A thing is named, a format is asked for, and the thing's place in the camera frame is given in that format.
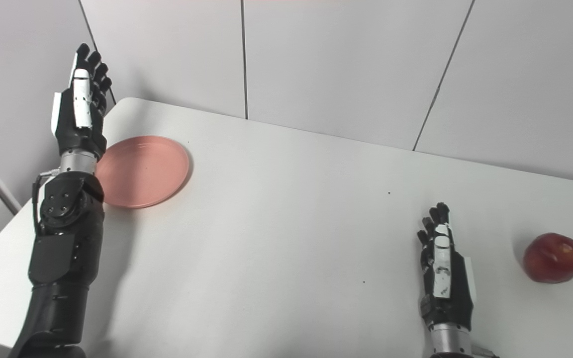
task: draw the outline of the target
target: white table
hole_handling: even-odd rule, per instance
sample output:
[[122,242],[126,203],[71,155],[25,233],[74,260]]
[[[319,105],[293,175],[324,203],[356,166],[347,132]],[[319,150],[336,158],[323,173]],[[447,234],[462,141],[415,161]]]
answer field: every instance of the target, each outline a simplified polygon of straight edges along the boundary
[[[573,237],[573,181],[180,108],[122,100],[109,143],[182,143],[187,185],[152,208],[107,207],[82,345],[91,357],[426,356],[420,219],[452,208],[473,258],[473,340],[505,358],[573,357],[573,280],[534,283],[516,256]],[[30,207],[0,233],[0,344],[30,297]]]

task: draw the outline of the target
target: red apple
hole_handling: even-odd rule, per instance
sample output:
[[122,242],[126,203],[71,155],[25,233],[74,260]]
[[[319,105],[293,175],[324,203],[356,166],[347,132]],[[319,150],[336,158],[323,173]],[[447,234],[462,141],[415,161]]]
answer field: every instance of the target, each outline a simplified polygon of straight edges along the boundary
[[573,240],[557,233],[535,238],[525,250],[523,268],[537,282],[569,281],[573,277]]

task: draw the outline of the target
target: black cable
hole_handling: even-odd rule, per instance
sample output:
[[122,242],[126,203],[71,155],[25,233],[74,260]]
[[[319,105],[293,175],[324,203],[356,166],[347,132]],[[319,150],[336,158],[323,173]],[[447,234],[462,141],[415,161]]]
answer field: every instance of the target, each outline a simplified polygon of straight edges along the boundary
[[34,222],[34,234],[39,235],[39,215],[37,213],[37,204],[39,202],[39,188],[41,187],[41,175],[32,183],[32,221]]

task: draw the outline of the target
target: pink plate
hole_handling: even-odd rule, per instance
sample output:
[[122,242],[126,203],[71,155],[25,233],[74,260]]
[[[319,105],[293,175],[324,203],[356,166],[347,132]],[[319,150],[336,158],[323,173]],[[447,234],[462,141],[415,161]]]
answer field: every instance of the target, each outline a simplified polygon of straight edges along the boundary
[[189,172],[182,145],[168,138],[140,136],[109,147],[96,177],[105,202],[121,208],[145,208],[174,195]]

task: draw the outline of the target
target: robotic arm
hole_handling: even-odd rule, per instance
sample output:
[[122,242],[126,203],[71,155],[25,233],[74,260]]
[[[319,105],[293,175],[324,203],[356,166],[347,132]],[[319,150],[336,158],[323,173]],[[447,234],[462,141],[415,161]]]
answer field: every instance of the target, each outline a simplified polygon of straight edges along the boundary
[[[32,297],[22,331],[8,358],[85,358],[81,342],[87,292],[98,272],[103,235],[103,190],[94,177],[105,153],[102,135],[111,80],[100,54],[82,44],[70,84],[55,93],[52,131],[61,167],[41,173],[32,187],[36,237],[28,276]],[[45,198],[37,212],[39,184]]]
[[431,358],[498,358],[491,351],[473,347],[470,339],[475,279],[470,259],[455,249],[448,206],[439,202],[431,208],[423,226],[425,231],[417,233],[425,290],[421,317],[432,338]]

